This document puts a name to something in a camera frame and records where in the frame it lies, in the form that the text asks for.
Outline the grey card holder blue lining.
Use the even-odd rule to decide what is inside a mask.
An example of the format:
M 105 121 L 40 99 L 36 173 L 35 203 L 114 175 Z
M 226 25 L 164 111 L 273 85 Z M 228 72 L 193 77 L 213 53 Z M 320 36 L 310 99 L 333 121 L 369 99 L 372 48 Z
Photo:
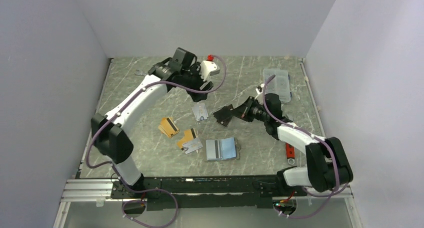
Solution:
M 229 137 L 224 139 L 209 139 L 209 140 L 219 140 L 220 141 L 220 160 L 207 160 L 206 151 L 205 151 L 205 160 L 206 162 L 212 161 L 227 161 L 227 160 L 237 160 L 240 158 L 240 148 L 238 146 L 238 141 L 235 137 Z

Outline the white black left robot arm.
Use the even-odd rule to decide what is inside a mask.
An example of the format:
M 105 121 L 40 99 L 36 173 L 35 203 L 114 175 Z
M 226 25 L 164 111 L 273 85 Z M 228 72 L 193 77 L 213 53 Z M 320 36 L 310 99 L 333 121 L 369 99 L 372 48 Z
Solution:
M 96 113 L 92 117 L 90 146 L 109 159 L 130 197 L 139 197 L 145 189 L 145 178 L 132 157 L 134 145 L 129 137 L 136 122 L 174 87 L 185 89 L 194 102 L 207 99 L 214 86 L 207 79 L 220 70 L 212 55 L 200 62 L 195 54 L 177 48 L 172 57 L 154 64 L 119 105 L 105 115 Z

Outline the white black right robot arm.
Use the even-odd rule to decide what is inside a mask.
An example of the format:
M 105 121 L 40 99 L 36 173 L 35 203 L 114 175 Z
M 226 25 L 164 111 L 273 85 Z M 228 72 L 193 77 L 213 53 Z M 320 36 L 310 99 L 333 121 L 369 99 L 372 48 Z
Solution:
M 311 134 L 286 118 L 277 94 L 265 94 L 264 103 L 250 96 L 231 113 L 246 122 L 263 122 L 271 137 L 306 156 L 305 167 L 289 167 L 277 172 L 275 188 L 279 194 L 288 195 L 300 186 L 324 192 L 353 180 L 354 174 L 341 141 L 336 137 Z

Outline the black card stack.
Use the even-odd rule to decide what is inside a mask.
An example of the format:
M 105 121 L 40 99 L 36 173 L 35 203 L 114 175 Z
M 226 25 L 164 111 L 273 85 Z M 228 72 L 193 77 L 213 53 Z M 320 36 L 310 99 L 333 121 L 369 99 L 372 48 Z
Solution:
M 223 106 L 221 109 L 217 110 L 213 113 L 214 118 L 216 119 L 216 122 L 224 127 L 228 127 L 229 123 L 231 122 L 233 118 L 233 111 L 234 107 L 232 104 Z

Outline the gold card stack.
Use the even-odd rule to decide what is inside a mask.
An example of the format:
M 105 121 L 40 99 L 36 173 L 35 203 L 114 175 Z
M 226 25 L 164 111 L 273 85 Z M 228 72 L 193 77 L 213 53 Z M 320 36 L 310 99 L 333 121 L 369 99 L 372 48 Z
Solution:
M 160 121 L 158 129 L 168 138 L 174 137 L 180 131 L 180 129 L 175 125 L 172 117 L 163 117 Z

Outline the gold card under holder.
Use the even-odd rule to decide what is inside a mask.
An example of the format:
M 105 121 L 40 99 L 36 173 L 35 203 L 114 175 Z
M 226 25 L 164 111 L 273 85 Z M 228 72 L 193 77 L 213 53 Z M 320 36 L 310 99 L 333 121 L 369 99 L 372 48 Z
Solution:
M 177 146 L 180 148 L 180 150 L 184 150 L 183 144 L 197 138 L 197 136 L 197 132 L 194 128 L 187 129 L 183 133 L 183 138 L 177 142 Z

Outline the silver card on table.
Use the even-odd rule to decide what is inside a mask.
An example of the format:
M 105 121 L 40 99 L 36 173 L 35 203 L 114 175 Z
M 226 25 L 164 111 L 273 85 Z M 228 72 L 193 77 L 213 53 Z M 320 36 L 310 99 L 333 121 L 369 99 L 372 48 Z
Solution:
M 182 148 L 185 154 L 189 154 L 203 148 L 203 144 L 199 138 L 194 138 L 188 142 L 183 143 Z

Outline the clear plastic screw box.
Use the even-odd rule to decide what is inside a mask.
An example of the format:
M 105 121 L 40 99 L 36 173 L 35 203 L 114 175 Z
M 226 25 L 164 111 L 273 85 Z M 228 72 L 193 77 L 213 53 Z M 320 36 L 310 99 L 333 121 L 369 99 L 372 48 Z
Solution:
M 274 93 L 279 96 L 282 103 L 291 101 L 290 75 L 287 70 L 264 69 L 262 72 L 263 80 L 267 81 L 272 75 L 275 77 L 267 84 L 265 93 Z

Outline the silver open-end wrench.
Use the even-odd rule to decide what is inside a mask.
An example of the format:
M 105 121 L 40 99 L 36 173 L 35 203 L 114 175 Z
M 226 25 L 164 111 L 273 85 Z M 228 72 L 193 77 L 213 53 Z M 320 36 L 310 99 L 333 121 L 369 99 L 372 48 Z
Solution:
M 146 75 L 147 75 L 147 73 L 146 73 L 146 72 L 144 72 L 144 71 L 142 71 L 142 70 L 136 70 L 136 71 L 135 71 L 135 75 L 136 75 L 136 76 L 146 76 Z

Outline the red handled tool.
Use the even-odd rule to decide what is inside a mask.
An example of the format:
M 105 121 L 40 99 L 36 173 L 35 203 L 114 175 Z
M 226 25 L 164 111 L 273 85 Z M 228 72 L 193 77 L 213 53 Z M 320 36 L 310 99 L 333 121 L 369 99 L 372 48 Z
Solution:
M 286 158 L 289 165 L 295 165 L 295 148 L 289 143 L 285 144 Z

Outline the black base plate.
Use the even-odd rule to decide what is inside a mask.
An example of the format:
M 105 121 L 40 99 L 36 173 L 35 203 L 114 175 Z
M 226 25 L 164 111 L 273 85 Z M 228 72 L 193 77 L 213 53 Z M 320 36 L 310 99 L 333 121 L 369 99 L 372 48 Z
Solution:
M 278 187 L 276 175 L 146 177 L 146 194 L 132 192 L 121 181 L 112 183 L 112 199 L 143 199 L 148 211 L 174 208 L 253 206 L 272 208 L 273 202 L 307 194 L 300 187 Z

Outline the aluminium frame rail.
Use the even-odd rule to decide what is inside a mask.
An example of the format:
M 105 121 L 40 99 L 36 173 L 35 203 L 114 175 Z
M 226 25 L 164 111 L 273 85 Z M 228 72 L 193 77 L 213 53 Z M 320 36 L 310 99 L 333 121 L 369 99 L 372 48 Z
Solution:
M 54 227 L 64 227 L 69 209 L 74 202 L 94 202 L 102 207 L 106 202 L 143 200 L 150 211 L 165 208 L 242 207 L 270 208 L 272 203 L 295 203 L 306 199 L 312 206 L 313 199 L 342 199 L 346 205 L 349 223 L 362 227 L 354 204 L 351 188 L 332 194 L 318 193 L 314 189 L 280 189 L 272 182 L 272 176 L 205 176 L 205 177 L 148 177 L 144 181 L 148 191 L 130 191 L 116 178 L 69 179 L 66 182 Z

